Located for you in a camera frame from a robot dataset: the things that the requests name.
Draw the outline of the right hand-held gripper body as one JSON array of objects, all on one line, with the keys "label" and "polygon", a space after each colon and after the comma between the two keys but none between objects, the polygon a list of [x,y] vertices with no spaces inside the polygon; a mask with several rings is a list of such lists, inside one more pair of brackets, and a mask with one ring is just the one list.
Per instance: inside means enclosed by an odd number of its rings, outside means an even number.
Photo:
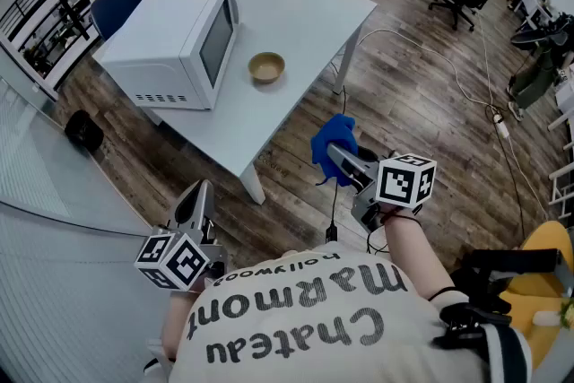
[{"label": "right hand-held gripper body", "polygon": [[413,153],[366,163],[353,178],[352,216],[365,231],[380,226],[385,209],[416,209],[431,198],[437,162]]}]

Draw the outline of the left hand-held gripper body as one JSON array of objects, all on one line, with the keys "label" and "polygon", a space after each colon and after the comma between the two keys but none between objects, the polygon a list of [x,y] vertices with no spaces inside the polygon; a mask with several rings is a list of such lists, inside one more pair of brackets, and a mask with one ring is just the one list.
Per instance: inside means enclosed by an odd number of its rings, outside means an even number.
[{"label": "left hand-held gripper body", "polygon": [[160,289],[189,292],[203,274],[217,279],[226,272],[227,250],[216,239],[196,243],[188,233],[160,229],[145,240],[134,267]]}]

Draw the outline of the blue cloth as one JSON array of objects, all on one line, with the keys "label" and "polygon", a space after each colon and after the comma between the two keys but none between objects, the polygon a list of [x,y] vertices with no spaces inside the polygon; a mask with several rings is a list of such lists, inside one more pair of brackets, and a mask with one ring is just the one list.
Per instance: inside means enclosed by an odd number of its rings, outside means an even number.
[{"label": "blue cloth", "polygon": [[343,114],[336,114],[330,118],[311,138],[310,147],[312,153],[312,162],[318,164],[325,175],[325,179],[318,183],[323,185],[331,177],[329,174],[329,158],[327,147],[330,143],[335,143],[346,150],[357,153],[358,144],[353,135],[355,120]]}]

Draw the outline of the tan wooden bowl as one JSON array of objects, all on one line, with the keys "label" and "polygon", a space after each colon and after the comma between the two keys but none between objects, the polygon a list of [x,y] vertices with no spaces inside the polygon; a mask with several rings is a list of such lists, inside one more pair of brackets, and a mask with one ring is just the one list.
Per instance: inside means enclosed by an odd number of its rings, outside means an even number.
[{"label": "tan wooden bowl", "polygon": [[284,59],[274,52],[256,54],[248,63],[248,71],[256,83],[273,83],[281,77],[284,69]]}]

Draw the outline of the person's left forearm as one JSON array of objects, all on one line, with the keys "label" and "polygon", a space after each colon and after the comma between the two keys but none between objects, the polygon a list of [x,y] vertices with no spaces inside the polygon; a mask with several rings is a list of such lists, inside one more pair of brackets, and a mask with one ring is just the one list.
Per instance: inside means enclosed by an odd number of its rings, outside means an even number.
[{"label": "person's left forearm", "polygon": [[172,292],[170,295],[170,304],[161,330],[162,349],[170,360],[175,361],[177,358],[188,315],[199,296],[199,291]]}]

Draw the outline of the person's right forearm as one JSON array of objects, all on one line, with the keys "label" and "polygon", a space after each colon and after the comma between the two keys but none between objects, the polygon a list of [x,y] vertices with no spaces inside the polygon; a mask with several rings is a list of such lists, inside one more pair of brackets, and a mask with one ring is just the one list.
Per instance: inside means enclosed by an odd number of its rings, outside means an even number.
[{"label": "person's right forearm", "polygon": [[[410,210],[392,209],[387,213]],[[416,291],[425,299],[454,284],[427,240],[422,226],[397,220],[385,227],[392,261],[406,274]]]}]

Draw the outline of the black wrist band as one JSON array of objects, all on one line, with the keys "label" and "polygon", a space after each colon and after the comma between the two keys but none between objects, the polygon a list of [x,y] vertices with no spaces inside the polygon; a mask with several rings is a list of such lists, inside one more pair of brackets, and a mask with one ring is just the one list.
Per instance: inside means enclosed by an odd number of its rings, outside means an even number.
[{"label": "black wrist band", "polygon": [[385,213],[380,220],[380,224],[382,226],[388,226],[392,222],[397,220],[415,222],[417,225],[420,224],[420,222],[416,219],[416,217],[412,213],[410,212],[406,213],[404,210],[400,212]]}]

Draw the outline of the white power strip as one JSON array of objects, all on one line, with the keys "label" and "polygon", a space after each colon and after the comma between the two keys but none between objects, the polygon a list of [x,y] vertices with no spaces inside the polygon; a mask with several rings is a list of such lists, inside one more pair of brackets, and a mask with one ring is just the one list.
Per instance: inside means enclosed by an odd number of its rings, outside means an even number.
[{"label": "white power strip", "polygon": [[509,130],[506,126],[506,123],[504,121],[503,116],[500,113],[495,113],[492,116],[492,121],[493,121],[493,124],[496,128],[498,135],[502,139],[508,139],[509,138]]}]

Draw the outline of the black waste bin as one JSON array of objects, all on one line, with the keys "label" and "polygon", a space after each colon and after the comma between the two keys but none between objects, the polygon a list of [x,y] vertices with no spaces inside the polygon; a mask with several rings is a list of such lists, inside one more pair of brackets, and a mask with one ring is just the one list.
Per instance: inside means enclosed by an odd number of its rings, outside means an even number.
[{"label": "black waste bin", "polygon": [[98,150],[103,142],[104,133],[85,110],[77,110],[65,125],[68,139],[83,146],[89,152]]}]

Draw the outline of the person's white printed shirt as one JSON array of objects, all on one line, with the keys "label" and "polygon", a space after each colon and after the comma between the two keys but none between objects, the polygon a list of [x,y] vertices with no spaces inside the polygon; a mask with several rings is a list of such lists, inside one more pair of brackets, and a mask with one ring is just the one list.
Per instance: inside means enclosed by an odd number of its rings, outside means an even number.
[{"label": "person's white printed shirt", "polygon": [[226,274],[187,316],[169,383],[530,383],[510,326],[452,348],[459,290],[417,292],[395,263],[335,244]]}]

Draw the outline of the yellow chair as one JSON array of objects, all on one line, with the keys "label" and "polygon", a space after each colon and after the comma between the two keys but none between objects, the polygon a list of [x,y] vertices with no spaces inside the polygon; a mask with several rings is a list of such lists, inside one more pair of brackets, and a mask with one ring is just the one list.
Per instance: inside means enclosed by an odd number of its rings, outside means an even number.
[{"label": "yellow chair", "polygon": [[[526,239],[522,251],[558,249],[567,275],[574,275],[574,249],[567,230],[556,221],[539,226]],[[500,298],[510,304],[511,325],[525,337],[537,369],[559,335],[559,312],[570,300],[567,287],[557,274],[522,274],[512,279]]]}]

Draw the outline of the white microwave oven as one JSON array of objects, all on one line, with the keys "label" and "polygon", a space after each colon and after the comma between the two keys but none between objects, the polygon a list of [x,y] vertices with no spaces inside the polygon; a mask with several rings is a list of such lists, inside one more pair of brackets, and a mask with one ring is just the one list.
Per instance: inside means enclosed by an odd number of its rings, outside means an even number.
[{"label": "white microwave oven", "polygon": [[100,65],[139,107],[211,110],[239,26],[238,0],[142,0]]}]

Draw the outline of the blue chair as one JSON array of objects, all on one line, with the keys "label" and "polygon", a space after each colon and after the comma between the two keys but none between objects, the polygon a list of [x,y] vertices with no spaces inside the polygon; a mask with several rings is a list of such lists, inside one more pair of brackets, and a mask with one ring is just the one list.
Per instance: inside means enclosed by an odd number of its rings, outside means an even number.
[{"label": "blue chair", "polygon": [[110,39],[126,22],[142,0],[95,0],[91,4],[92,23],[103,40]]}]

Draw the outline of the black clip mount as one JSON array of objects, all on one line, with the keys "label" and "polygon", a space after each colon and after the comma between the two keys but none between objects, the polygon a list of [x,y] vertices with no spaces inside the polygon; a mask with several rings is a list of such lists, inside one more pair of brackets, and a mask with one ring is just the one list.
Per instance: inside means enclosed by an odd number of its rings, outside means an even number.
[{"label": "black clip mount", "polygon": [[514,327],[534,356],[546,354],[561,324],[562,275],[569,276],[570,269],[557,248],[477,249],[465,255],[453,276],[468,301],[440,312],[447,329],[433,343],[443,349],[483,350],[487,326],[496,332]]}]

